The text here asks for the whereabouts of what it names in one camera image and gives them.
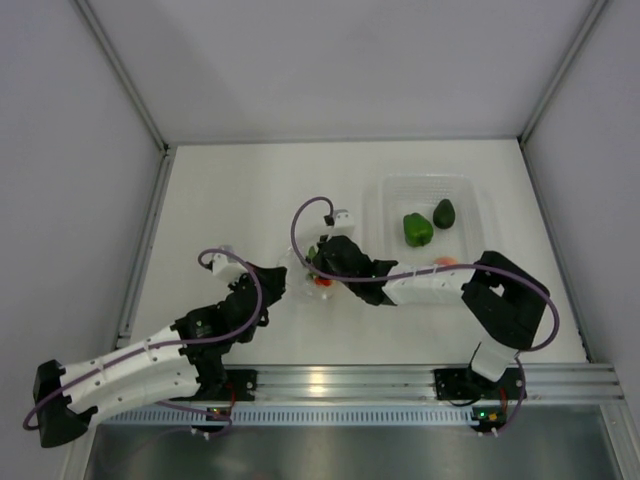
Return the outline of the clear zip top bag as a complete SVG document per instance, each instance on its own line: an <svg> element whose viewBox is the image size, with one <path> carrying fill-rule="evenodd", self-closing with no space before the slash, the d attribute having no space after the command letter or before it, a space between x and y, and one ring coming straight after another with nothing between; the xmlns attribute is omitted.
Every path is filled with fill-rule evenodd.
<svg viewBox="0 0 640 480"><path fill-rule="evenodd" d="M277 266L287 269L286 292L298 299L326 302L339 291L337 282L321 278L311 272L291 248L279 258Z"/></svg>

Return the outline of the fake green bell pepper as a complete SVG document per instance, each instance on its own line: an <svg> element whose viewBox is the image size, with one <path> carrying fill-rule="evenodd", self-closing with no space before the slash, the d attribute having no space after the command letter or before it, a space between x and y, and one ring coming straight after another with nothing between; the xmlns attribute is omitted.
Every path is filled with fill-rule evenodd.
<svg viewBox="0 0 640 480"><path fill-rule="evenodd" d="M434 230L425 216L414 212L403 217L403 233L405 243L412 248L418 248L432 241Z"/></svg>

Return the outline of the fake orange tomato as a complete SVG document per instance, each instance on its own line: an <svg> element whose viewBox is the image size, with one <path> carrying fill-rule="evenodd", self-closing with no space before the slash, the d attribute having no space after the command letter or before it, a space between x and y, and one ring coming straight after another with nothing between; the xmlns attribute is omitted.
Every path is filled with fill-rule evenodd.
<svg viewBox="0 0 640 480"><path fill-rule="evenodd" d="M439 266L452 266L452 265L457 265L458 260L454 257L443 256L443 257L436 258L434 260L434 263Z"/></svg>

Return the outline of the fake dark green vegetable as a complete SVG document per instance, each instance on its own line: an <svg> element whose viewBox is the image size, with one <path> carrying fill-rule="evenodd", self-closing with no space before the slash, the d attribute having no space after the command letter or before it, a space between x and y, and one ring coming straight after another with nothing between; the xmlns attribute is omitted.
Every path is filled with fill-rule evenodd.
<svg viewBox="0 0 640 480"><path fill-rule="evenodd" d="M449 199L441 200L433 211L433 224L441 229L447 230L451 228L456 221L456 211Z"/></svg>

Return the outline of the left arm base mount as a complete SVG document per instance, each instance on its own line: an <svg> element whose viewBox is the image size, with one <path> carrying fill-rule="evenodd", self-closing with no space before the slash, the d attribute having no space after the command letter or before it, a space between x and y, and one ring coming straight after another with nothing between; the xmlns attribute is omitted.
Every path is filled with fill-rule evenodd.
<svg viewBox="0 0 640 480"><path fill-rule="evenodd" d="M257 389L258 372L255 369L228 369L227 379L218 392L217 399L223 402L253 402Z"/></svg>

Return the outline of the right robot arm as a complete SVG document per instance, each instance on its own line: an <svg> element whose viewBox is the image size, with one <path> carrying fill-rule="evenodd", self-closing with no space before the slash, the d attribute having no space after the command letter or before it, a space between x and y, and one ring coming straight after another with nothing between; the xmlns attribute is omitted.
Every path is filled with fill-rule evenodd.
<svg viewBox="0 0 640 480"><path fill-rule="evenodd" d="M332 236L309 249L315 273L345 285L372 306L464 306L485 336L466 373L466 389L477 397L500 389L518 354L531 351L548 289L502 254L486 251L473 264L413 267L372 259L347 236Z"/></svg>

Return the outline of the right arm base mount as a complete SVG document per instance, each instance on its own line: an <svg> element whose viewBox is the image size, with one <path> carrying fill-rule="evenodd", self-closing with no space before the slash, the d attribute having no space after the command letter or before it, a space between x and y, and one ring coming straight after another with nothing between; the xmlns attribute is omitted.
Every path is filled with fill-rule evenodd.
<svg viewBox="0 0 640 480"><path fill-rule="evenodd" d="M518 400L524 386L522 374L517 368L508 368L497 381L486 379L470 367L440 368L433 374L438 400Z"/></svg>

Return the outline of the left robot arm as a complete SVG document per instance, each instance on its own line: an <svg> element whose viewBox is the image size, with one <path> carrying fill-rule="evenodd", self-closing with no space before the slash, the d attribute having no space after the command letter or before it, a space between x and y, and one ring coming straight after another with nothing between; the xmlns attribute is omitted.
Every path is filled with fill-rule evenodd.
<svg viewBox="0 0 640 480"><path fill-rule="evenodd" d="M40 364L33 398L41 447L73 442L138 407L219 397L228 382L223 355L268 325L268 309L282 299L286 276L283 266L251 266L229 284L225 299L191 310L139 342L85 362Z"/></svg>

